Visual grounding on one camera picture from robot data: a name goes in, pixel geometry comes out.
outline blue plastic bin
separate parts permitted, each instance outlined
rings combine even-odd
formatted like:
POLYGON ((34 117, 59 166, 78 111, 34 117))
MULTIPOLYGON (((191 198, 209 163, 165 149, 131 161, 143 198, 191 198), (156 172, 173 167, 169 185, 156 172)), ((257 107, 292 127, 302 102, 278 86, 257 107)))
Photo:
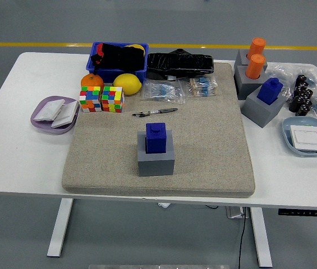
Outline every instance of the blue plastic bin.
MULTIPOLYGON (((92 65, 92 61, 91 61, 91 56, 95 55, 97 53, 97 45, 101 44, 101 43, 106 43, 106 44, 110 44, 110 45, 115 45, 115 46, 119 46, 121 48, 123 48, 124 46, 127 45, 133 45, 133 44, 140 44, 140 43, 110 43, 110 42, 94 42, 92 44, 92 48, 91 48, 91 53, 90 53, 90 57, 89 60, 87 62, 86 65, 86 70, 89 71, 90 73, 93 73, 95 67, 92 65)), ((148 44, 140 44, 144 49, 145 49, 145 67, 143 70, 138 70, 135 72, 125 72, 121 69, 98 69, 98 73, 97 75, 99 75, 102 79, 104 83, 113 83, 114 79, 116 77, 118 77, 121 74, 124 73, 131 73, 134 74, 136 77, 138 77, 138 79, 143 82, 143 80, 146 77, 146 73, 147 73, 147 57, 148 57, 148 44)))

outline orange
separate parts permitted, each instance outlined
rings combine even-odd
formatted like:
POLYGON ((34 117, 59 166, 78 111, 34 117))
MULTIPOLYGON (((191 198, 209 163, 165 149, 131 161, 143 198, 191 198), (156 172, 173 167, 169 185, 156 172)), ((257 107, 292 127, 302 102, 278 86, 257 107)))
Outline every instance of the orange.
POLYGON ((88 74, 82 78, 81 87, 82 86, 100 86, 101 90, 103 90, 104 82, 99 75, 88 74))

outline gray floor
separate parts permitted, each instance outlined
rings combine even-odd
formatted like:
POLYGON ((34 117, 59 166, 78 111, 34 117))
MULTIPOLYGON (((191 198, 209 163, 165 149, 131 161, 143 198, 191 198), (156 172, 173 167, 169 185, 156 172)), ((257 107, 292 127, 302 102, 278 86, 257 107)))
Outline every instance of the gray floor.
MULTIPOLYGON (((0 1, 0 42, 317 46, 317 3, 308 1, 0 1)), ((83 53, 89 48, 0 47, 0 87, 28 51, 83 53)), ((151 52, 173 49, 152 48, 151 52)), ((235 59, 235 49, 187 49, 235 59)), ((317 50, 266 50, 270 62, 311 63, 317 50)), ((0 196, 0 268, 88 268, 89 264, 227 264, 238 266, 241 220, 224 207, 78 200, 61 258, 47 258, 59 200, 0 196)), ((317 268, 317 217, 264 209, 274 268, 317 268)), ((258 268, 251 222, 242 267, 258 268)))

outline yellow floor line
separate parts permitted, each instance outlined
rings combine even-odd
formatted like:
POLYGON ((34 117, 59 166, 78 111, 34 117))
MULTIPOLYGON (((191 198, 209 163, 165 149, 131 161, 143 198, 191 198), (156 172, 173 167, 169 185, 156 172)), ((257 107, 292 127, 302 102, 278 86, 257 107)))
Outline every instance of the yellow floor line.
MULTIPOLYGON (((92 43, 41 43, 41 42, 0 42, 0 47, 88 47, 92 43)), ((151 43, 150 48, 190 48, 190 49, 247 49, 249 45, 234 44, 161 44, 151 43)), ((276 50, 317 50, 317 46, 275 46, 267 45, 265 49, 276 50)))

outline blue cube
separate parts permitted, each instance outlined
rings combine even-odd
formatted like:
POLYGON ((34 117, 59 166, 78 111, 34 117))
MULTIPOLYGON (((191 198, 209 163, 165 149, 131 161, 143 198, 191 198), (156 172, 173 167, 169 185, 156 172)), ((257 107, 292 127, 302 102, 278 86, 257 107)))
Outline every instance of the blue cube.
POLYGON ((262 84, 257 98, 265 102, 267 105, 271 105, 278 99, 278 95, 281 92, 282 87, 283 84, 279 82, 279 79, 271 77, 262 84))
POLYGON ((146 153, 166 153, 167 133, 165 123, 146 124, 146 153))

